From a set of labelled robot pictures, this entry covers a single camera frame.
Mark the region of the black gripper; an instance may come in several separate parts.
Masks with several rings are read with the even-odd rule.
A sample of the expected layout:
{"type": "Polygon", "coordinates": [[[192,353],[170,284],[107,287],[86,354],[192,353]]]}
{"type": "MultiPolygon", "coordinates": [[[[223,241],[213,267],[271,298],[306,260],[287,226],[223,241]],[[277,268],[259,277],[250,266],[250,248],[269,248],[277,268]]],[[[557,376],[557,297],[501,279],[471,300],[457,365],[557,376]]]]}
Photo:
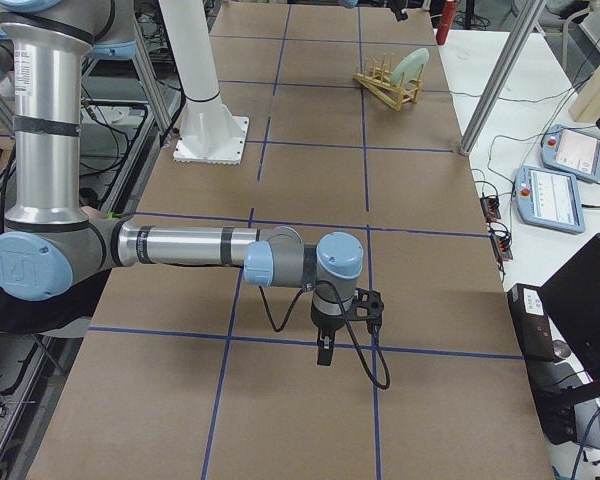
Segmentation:
{"type": "Polygon", "coordinates": [[[323,313],[316,307],[311,308],[311,321],[318,329],[317,335],[317,365],[330,366],[333,358],[333,343],[336,332],[345,326],[341,314],[332,316],[323,313]]]}

